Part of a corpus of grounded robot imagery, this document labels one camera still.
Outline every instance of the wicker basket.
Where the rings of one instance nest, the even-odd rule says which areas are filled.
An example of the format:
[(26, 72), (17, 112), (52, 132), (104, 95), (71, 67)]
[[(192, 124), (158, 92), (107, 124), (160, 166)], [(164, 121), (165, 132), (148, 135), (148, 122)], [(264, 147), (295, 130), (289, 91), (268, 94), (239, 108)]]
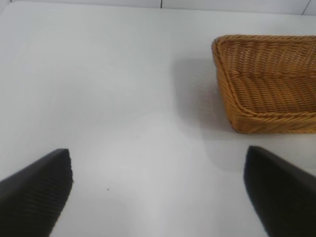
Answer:
[(223, 36), (212, 51), (236, 131), (316, 133), (316, 36)]

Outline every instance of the basket weave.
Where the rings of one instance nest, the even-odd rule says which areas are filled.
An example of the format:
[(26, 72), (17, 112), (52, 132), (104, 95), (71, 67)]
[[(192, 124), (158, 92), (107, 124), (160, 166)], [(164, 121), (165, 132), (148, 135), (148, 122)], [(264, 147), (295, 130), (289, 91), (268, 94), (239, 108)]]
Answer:
[(212, 51), (236, 131), (316, 133), (316, 36), (223, 36)]

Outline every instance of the brown wicker basket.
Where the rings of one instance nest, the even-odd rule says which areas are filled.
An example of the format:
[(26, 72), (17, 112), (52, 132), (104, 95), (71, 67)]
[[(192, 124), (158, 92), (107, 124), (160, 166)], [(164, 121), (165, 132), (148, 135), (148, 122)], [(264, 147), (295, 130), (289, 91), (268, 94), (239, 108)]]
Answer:
[(316, 133), (316, 36), (223, 36), (212, 51), (236, 131)]

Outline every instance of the white tile wall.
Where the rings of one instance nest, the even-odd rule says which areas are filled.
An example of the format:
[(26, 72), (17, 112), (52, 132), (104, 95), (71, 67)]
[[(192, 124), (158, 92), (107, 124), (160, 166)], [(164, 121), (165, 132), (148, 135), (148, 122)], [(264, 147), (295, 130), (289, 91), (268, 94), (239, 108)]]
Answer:
[(306, 8), (304, 15), (316, 16), (316, 0), (311, 0), (310, 4)]
[(114, 5), (114, 6), (160, 7), (160, 0), (32, 0), (32, 1), (84, 3), (84, 4), (100, 4), (100, 5)]
[(163, 0), (163, 7), (302, 14), (308, 2), (309, 0)]

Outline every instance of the white tabletop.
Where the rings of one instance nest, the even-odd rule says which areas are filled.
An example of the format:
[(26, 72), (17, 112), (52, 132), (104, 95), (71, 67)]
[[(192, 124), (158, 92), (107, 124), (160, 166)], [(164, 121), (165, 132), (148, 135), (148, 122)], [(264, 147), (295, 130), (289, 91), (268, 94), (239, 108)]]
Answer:
[(52, 237), (265, 237), (247, 147), (316, 174), (316, 135), (231, 129), (210, 50), (225, 34), (315, 34), (316, 17), (17, 2), (0, 32), (0, 178), (71, 152)]

